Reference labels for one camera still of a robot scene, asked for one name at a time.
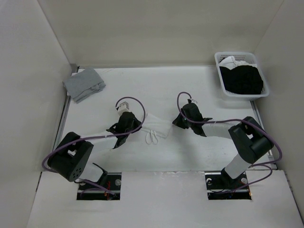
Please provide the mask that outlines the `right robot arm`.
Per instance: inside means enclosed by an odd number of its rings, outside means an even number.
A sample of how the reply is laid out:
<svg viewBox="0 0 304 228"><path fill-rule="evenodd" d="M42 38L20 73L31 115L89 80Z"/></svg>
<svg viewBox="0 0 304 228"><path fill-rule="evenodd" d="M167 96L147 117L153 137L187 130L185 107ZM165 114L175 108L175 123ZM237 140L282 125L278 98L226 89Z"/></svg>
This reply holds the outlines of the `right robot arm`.
<svg viewBox="0 0 304 228"><path fill-rule="evenodd" d="M179 109L180 113L172 124L181 129L191 129L202 137L219 137L232 140L237 154L233 160L222 169L220 182L226 188L233 187L238 178L257 160L264 156L274 146L266 133L254 118L248 116L233 122L216 122L212 118L204 118L198 106L189 101Z"/></svg>

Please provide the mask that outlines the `white tank top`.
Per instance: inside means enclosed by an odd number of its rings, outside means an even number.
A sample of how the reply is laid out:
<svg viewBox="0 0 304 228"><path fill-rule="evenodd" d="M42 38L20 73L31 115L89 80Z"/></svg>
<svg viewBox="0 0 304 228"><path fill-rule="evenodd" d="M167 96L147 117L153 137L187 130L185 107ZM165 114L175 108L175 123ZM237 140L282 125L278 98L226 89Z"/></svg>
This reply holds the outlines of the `white tank top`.
<svg viewBox="0 0 304 228"><path fill-rule="evenodd" d="M166 139L171 131L170 121L163 120L153 114L148 113L141 130L146 132L145 142L148 145L157 145L159 139Z"/></svg>

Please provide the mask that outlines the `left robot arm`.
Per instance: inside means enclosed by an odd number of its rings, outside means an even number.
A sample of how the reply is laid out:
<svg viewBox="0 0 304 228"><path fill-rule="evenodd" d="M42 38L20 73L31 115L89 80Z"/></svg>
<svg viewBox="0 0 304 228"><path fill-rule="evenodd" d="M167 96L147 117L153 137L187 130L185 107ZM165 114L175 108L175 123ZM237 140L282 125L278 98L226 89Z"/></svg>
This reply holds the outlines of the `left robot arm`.
<svg viewBox="0 0 304 228"><path fill-rule="evenodd" d="M81 138L75 132L69 132L46 161L52 172L56 172L69 182L89 180L95 189L106 185L105 170L93 162L99 152L117 149L128 136L141 129L140 122L132 112L123 112L117 123L101 136Z"/></svg>

